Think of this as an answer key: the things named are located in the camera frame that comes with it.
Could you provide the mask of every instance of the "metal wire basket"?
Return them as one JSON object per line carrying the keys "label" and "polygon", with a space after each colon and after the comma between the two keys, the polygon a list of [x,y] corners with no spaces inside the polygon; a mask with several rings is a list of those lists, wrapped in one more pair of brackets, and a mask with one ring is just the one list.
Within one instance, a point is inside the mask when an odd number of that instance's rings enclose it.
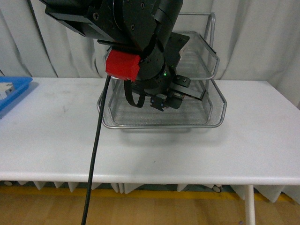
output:
{"label": "metal wire basket", "polygon": [[202,101],[185,96],[179,109],[166,108],[161,112],[151,107],[150,97],[146,97],[143,108],[132,107],[126,100],[123,81],[112,79],[103,115],[103,124],[107,128],[215,128],[221,125],[225,117],[226,100],[213,78],[217,73],[219,58],[211,48],[213,44],[214,14],[189,14],[208,16],[204,34],[210,45],[197,32],[178,32],[188,35],[190,40],[181,50],[181,59],[177,74],[191,79],[190,89],[204,95]]}
{"label": "metal wire basket", "polygon": [[103,124],[112,129],[218,127],[225,116],[226,101],[216,83],[213,80],[192,80],[190,88],[199,92],[206,89],[203,100],[185,97],[179,109],[167,108],[161,112],[150,106],[149,97],[146,97],[143,108],[132,107],[126,100],[123,81],[112,79]]}

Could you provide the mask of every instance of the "wooden floor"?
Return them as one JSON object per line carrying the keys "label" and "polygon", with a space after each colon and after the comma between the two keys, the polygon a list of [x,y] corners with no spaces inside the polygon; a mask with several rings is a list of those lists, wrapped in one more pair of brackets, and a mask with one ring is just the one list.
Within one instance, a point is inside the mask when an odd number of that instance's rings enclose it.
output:
{"label": "wooden floor", "polygon": [[[232,195],[202,193],[151,198],[149,194],[93,195],[88,225],[241,225],[244,201]],[[289,200],[255,201],[257,225],[300,225],[300,205]],[[0,191],[0,225],[79,225],[85,197],[53,188],[50,192]]]}

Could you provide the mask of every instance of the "black strap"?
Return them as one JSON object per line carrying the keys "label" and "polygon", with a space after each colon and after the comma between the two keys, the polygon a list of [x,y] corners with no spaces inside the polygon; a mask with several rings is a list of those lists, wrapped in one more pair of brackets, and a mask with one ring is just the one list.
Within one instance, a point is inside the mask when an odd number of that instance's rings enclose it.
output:
{"label": "black strap", "polygon": [[126,100],[132,106],[137,107],[137,108],[142,108],[142,106],[144,105],[144,102],[145,102],[145,95],[140,94],[139,100],[138,100],[137,104],[135,104],[135,101],[133,100],[133,96],[132,96],[131,84],[132,84],[131,80],[124,81],[124,90],[125,90]]}

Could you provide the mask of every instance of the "screw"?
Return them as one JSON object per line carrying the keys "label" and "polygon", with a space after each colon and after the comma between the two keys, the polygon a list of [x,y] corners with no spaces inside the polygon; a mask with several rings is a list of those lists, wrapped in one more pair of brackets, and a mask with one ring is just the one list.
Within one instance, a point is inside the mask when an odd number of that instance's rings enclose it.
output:
{"label": "screw", "polygon": [[98,13],[94,13],[93,14],[93,18],[95,21],[99,20],[99,14]]}

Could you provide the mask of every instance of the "yellow floor stripe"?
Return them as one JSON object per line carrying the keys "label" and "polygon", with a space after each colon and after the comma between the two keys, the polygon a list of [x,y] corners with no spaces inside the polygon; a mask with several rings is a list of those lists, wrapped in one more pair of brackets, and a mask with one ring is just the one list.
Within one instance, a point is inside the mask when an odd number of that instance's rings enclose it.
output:
{"label": "yellow floor stripe", "polygon": [[[54,196],[82,196],[86,194],[86,189],[77,188],[74,192],[70,192],[68,188],[52,188],[44,187],[37,190],[36,187],[6,187],[0,186],[0,194],[10,195],[54,195]],[[169,198],[169,199],[212,199],[212,200],[240,200],[236,193],[229,192],[193,192],[193,191],[140,191],[136,190],[129,194],[116,193],[114,190],[96,189],[92,191],[93,197],[126,197],[126,198]],[[255,194],[255,200],[268,201],[262,194]],[[293,202],[293,200],[285,194],[281,194],[278,201]]]}

